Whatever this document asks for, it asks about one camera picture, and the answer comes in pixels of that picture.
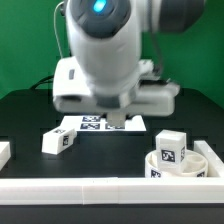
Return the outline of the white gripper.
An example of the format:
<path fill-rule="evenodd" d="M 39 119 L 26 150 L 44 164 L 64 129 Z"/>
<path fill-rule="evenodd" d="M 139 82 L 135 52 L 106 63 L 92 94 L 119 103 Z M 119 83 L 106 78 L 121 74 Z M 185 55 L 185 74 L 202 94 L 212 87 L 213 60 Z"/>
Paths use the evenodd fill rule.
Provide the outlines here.
<path fill-rule="evenodd" d="M 134 89 L 119 96 L 97 96 L 75 57 L 58 62 L 53 80 L 53 104 L 59 112 L 169 116 L 180 87 L 173 82 L 141 78 Z"/>

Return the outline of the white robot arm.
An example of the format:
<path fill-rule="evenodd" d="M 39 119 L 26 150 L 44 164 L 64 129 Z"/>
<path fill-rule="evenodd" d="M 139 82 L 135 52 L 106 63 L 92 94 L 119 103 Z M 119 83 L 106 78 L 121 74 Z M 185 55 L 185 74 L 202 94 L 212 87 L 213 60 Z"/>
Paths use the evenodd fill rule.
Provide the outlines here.
<path fill-rule="evenodd" d="M 71 55 L 61 59 L 53 103 L 65 113 L 168 116 L 179 85 L 141 59 L 141 34 L 182 33 L 206 0 L 64 0 Z"/>

